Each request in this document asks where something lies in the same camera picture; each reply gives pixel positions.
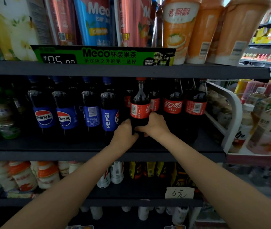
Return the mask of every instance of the green price sign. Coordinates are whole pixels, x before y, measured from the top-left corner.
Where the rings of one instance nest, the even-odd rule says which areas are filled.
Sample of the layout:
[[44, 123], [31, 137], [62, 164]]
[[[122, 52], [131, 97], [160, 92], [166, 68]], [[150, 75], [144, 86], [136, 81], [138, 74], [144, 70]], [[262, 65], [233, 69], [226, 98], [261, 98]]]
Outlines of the green price sign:
[[31, 45], [42, 63], [171, 66], [174, 48]]

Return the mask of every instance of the xiangpiaopiao milk tea cup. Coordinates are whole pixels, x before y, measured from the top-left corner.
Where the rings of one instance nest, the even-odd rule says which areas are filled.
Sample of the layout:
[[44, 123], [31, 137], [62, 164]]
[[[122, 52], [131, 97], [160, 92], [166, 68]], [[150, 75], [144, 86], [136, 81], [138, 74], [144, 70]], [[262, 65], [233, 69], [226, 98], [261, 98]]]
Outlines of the xiangpiaopiao milk tea cup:
[[201, 0], [163, 0], [163, 47], [176, 48], [174, 64], [183, 64]]
[[225, 8], [225, 20], [216, 51], [217, 64], [237, 66], [270, 8], [270, 0], [231, 0]]
[[205, 63], [206, 56], [224, 7], [224, 0], [202, 0], [196, 17], [187, 63]]

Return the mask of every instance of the coca-cola label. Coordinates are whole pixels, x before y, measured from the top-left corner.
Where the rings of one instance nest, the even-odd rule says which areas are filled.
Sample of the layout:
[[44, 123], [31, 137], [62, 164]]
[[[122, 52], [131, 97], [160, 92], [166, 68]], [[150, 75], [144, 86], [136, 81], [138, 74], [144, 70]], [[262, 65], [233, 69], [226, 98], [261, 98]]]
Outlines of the coca-cola label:
[[185, 111], [192, 115], [201, 116], [205, 113], [206, 105], [207, 105], [207, 102], [199, 103], [199, 102], [188, 100], [187, 105], [185, 107]]
[[148, 118], [150, 114], [150, 104], [131, 104], [130, 115], [137, 119]]
[[182, 109], [182, 100], [174, 101], [164, 99], [163, 110], [167, 113], [178, 114]]
[[125, 107], [130, 108], [130, 96], [124, 96]]
[[150, 110], [152, 112], [158, 111], [160, 105], [160, 98], [150, 100]]

